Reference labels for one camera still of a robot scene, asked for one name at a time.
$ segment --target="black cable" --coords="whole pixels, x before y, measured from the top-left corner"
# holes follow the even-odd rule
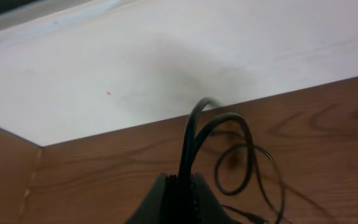
[[[183,150],[182,150],[179,173],[178,173],[178,181],[182,182],[182,181],[186,181],[186,180],[190,179],[191,167],[194,163],[197,152],[208,136],[210,136],[210,135],[216,136],[216,135],[220,135],[220,134],[233,134],[233,135],[243,139],[245,141],[245,144],[238,144],[233,147],[230,147],[228,150],[226,150],[219,157],[218,161],[216,162],[215,168],[214,168],[214,178],[215,178],[215,184],[217,185],[217,188],[224,195],[236,195],[236,194],[240,193],[249,183],[250,178],[252,176],[253,168],[255,167],[255,174],[257,176],[259,189],[262,193],[264,200],[267,202],[268,206],[270,207],[270,209],[272,209],[276,212],[277,219],[276,219],[275,223],[279,224],[282,219],[285,219],[283,217],[284,210],[285,210],[285,186],[284,186],[282,178],[281,178],[281,173],[280,173],[276,163],[274,162],[273,157],[265,149],[253,144],[252,135],[249,131],[249,127],[248,127],[246,121],[241,117],[241,115],[239,115],[237,113],[224,113],[224,114],[220,114],[220,115],[216,116],[210,122],[208,122],[195,137],[195,131],[196,131],[198,119],[200,118],[203,108],[208,103],[214,103],[214,101],[209,98],[203,98],[201,101],[199,101],[197,103],[197,105],[193,108],[193,110],[189,114],[188,122],[187,122],[186,129],[185,129],[185,139],[183,142]],[[222,123],[225,123],[226,121],[235,121],[237,124],[239,124],[244,135],[242,136],[239,133],[236,133],[234,131],[213,131],[214,128],[216,128],[217,126],[219,126]],[[232,152],[236,149],[239,149],[240,147],[244,147],[247,149],[246,175],[245,175],[244,180],[242,181],[241,185],[237,189],[229,191],[222,187],[222,185],[219,181],[219,178],[218,178],[218,171],[219,171],[219,167],[220,167],[223,159],[230,152]],[[262,179],[260,177],[259,166],[257,163],[255,149],[260,151],[261,153],[263,153],[265,156],[267,156],[272,161],[273,168],[275,169],[275,172],[278,175],[278,182],[280,185],[281,198],[282,198],[282,202],[281,202],[279,211],[277,211],[274,208],[274,206],[270,202],[270,200],[267,197],[266,192],[264,190]],[[255,220],[258,220],[261,223],[266,222],[266,220],[264,220],[263,218],[260,218],[253,214],[242,212],[236,208],[232,208],[232,207],[229,207],[226,205],[223,205],[223,207],[247,217],[251,222],[255,222]]]

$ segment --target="wooden floor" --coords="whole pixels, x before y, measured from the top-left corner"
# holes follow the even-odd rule
[[[224,111],[243,115],[255,143],[279,164],[291,222],[358,223],[358,78],[207,111],[201,125]],[[20,222],[123,223],[159,173],[177,173],[185,123],[184,116],[44,148]],[[204,175],[221,203],[273,221],[255,180],[233,197],[216,189],[213,167],[230,141],[207,140],[193,172]],[[258,156],[278,205],[269,162]],[[233,188],[242,173],[244,166],[224,166],[222,181]]]

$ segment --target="white panel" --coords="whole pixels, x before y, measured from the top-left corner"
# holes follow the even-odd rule
[[[0,32],[0,127],[41,146],[358,76],[355,0],[145,0],[45,25],[73,10]]]

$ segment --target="black device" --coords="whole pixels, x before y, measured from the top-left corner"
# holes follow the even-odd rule
[[[282,183],[280,172],[271,155],[259,146],[254,145],[249,127],[246,121],[237,113],[224,113],[216,116],[208,122],[201,131],[196,135],[196,126],[202,110],[208,104],[217,106],[216,102],[209,98],[203,98],[193,108],[189,114],[185,129],[183,149],[179,172],[177,175],[160,174],[153,184],[152,188],[139,205],[135,213],[126,221],[127,224],[147,223],[147,224],[167,224],[167,223],[189,223],[189,224],[215,224],[215,223],[239,223],[231,219],[223,208],[237,212],[245,216],[250,222],[257,224],[266,224],[267,220],[251,213],[242,212],[236,208],[221,205],[204,178],[199,174],[192,174],[191,167],[197,155],[197,152],[205,139],[211,134],[233,134],[241,139],[243,143],[237,144],[225,151],[218,159],[214,177],[218,189],[224,195],[235,195],[241,192],[249,183],[250,178],[255,171],[259,189],[263,198],[269,205],[270,209],[277,213],[276,224],[283,220],[285,209],[285,188]],[[214,128],[226,121],[235,121],[242,130],[241,133],[232,131],[214,132]],[[241,185],[236,190],[226,190],[222,187],[218,178],[218,170],[223,159],[232,151],[239,148],[247,149],[247,170],[246,176]],[[277,211],[268,199],[262,179],[260,177],[257,156],[255,150],[265,154],[272,162],[273,167],[278,175],[281,188],[281,206]]]

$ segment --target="wooden side panel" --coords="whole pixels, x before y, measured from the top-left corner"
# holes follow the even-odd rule
[[[358,78],[208,111],[201,125],[224,111],[242,114],[255,143],[279,164],[290,221],[358,223]],[[160,172],[177,172],[185,123],[179,117],[46,147],[24,223],[123,223]],[[229,140],[209,138],[193,171],[205,176],[221,203],[273,221],[256,181],[235,197],[214,186],[213,167]],[[268,195],[278,205],[270,163],[259,159]],[[242,167],[223,166],[227,188],[241,182]]]
[[[0,130],[0,223],[17,223],[40,148]]]

